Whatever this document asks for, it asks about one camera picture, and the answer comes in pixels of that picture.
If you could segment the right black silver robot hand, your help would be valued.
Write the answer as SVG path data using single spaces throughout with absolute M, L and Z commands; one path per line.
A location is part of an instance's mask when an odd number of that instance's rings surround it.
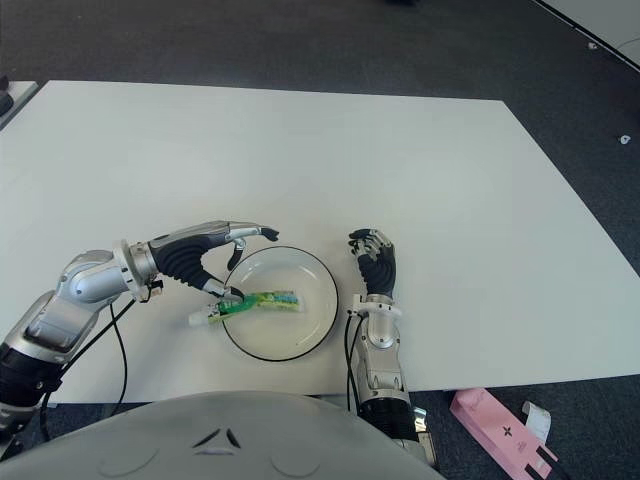
M 367 294 L 392 299 L 396 258 L 391 240 L 380 230 L 363 228 L 349 234 L 348 245 L 356 259 Z

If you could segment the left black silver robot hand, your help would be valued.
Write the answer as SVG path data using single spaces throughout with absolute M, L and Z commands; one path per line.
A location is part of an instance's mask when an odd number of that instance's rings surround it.
M 202 257 L 215 248 L 233 243 L 234 251 L 227 263 L 227 269 L 233 270 L 243 255 L 245 238 L 250 236 L 275 242 L 279 232 L 252 222 L 217 220 L 158 237 L 148 245 L 159 273 L 217 298 L 243 300 L 244 294 L 239 289 L 227 286 L 204 268 Z

